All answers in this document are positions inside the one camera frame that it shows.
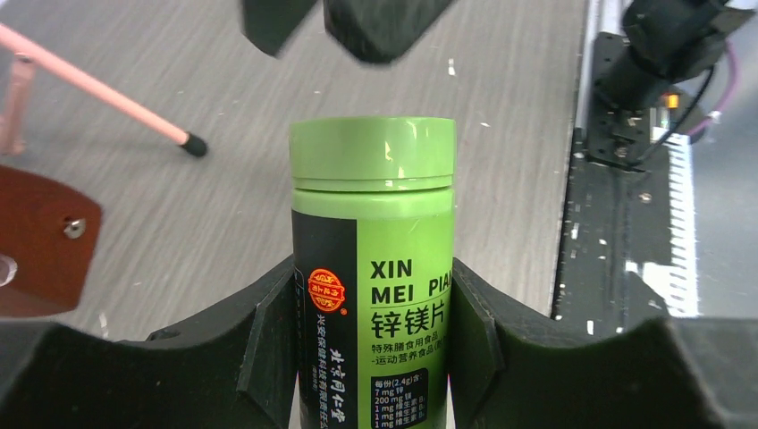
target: pink metal leg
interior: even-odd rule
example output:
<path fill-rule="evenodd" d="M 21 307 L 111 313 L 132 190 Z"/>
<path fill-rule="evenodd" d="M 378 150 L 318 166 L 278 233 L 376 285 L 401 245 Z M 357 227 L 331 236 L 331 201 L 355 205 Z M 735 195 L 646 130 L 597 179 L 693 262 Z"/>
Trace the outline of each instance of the pink metal leg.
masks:
<path fill-rule="evenodd" d="M 3 128 L 0 130 L 0 154 L 18 155 L 24 150 L 21 139 L 23 114 L 34 79 L 34 63 L 26 55 L 16 55 L 11 65 L 10 82 L 5 94 Z"/>
<path fill-rule="evenodd" d="M 202 140 L 173 125 L 157 114 L 150 112 L 145 107 L 135 103 L 103 82 L 89 76 L 84 71 L 77 69 L 70 63 L 67 63 L 65 60 L 3 24 L 0 24 L 0 45 L 5 46 L 14 53 L 26 55 L 39 67 L 48 70 L 59 78 L 68 81 L 73 86 L 88 92 L 93 97 L 99 98 L 137 121 L 144 123 L 149 128 L 165 135 L 177 145 L 184 147 L 192 155 L 202 156 L 205 154 L 205 143 Z M 193 150 L 188 148 L 188 146 L 197 147 L 198 145 L 203 148 L 202 154 L 193 153 Z"/>

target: cable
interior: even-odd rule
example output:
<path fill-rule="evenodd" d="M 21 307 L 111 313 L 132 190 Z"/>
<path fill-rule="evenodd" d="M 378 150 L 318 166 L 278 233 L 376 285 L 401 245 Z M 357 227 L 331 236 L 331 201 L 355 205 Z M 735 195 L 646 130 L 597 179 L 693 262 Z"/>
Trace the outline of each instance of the cable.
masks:
<path fill-rule="evenodd" d="M 732 46 L 731 41 L 727 40 L 727 67 L 729 68 L 729 75 L 727 77 L 727 88 L 724 90 L 724 93 L 721 95 L 721 98 L 719 99 L 719 102 L 716 103 L 716 106 L 713 107 L 711 110 L 711 113 L 708 114 L 700 123 L 698 123 L 694 128 L 686 133 L 688 136 L 694 136 L 696 134 L 699 134 L 701 131 L 705 130 L 709 125 L 711 125 L 715 120 L 716 117 L 721 114 L 721 112 L 724 111 L 724 109 L 729 105 L 731 102 L 732 97 L 735 94 L 735 90 L 737 89 L 737 85 L 740 81 L 739 76 L 739 60 L 737 59 L 737 53 L 735 52 L 734 46 Z"/>
<path fill-rule="evenodd" d="M 637 167 L 641 163 L 647 161 L 648 158 L 650 158 L 658 149 L 660 149 L 663 145 L 666 144 L 666 142 L 669 140 L 669 137 L 671 137 L 675 132 L 678 131 L 679 127 L 682 126 L 682 124 L 687 120 L 690 114 L 695 110 L 698 104 L 700 104 L 700 100 L 705 95 L 705 92 L 708 90 L 708 87 L 711 86 L 711 82 L 713 81 L 713 75 L 716 73 L 716 64 L 712 65 L 707 70 L 708 75 L 705 77 L 705 80 L 703 81 L 703 85 L 701 85 L 700 90 L 697 91 L 697 95 L 695 98 L 692 99 L 692 103 L 687 107 L 685 112 L 682 114 L 681 118 L 679 118 L 679 121 L 677 123 L 669 128 L 668 131 L 666 131 L 665 134 L 661 136 L 658 141 L 653 143 L 650 147 L 647 148 L 641 154 L 637 159 L 633 161 L 629 161 L 627 163 L 628 167 Z"/>

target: bottle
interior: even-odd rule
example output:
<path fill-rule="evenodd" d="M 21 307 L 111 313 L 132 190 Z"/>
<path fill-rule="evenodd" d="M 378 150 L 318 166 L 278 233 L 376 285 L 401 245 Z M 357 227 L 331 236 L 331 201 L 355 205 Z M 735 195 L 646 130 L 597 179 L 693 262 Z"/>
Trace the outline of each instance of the bottle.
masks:
<path fill-rule="evenodd" d="M 455 122 L 291 125 L 303 429 L 443 429 Z"/>

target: green lid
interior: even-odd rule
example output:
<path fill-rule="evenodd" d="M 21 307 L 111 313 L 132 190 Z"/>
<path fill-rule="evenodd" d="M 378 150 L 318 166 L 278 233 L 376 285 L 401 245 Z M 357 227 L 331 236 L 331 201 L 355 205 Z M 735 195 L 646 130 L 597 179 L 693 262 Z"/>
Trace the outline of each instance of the green lid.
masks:
<path fill-rule="evenodd" d="M 451 186 L 455 121 L 422 117 L 328 118 L 290 126 L 297 189 L 360 192 Z"/>

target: red logo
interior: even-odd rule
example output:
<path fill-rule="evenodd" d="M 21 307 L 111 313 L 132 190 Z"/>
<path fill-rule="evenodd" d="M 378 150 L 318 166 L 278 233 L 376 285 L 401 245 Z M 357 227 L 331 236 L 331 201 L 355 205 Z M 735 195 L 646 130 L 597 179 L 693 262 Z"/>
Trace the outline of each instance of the red logo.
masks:
<path fill-rule="evenodd" d="M 316 307 L 325 313 L 337 311 L 345 302 L 345 287 L 340 279 L 323 268 L 314 270 L 308 277 L 308 293 Z"/>

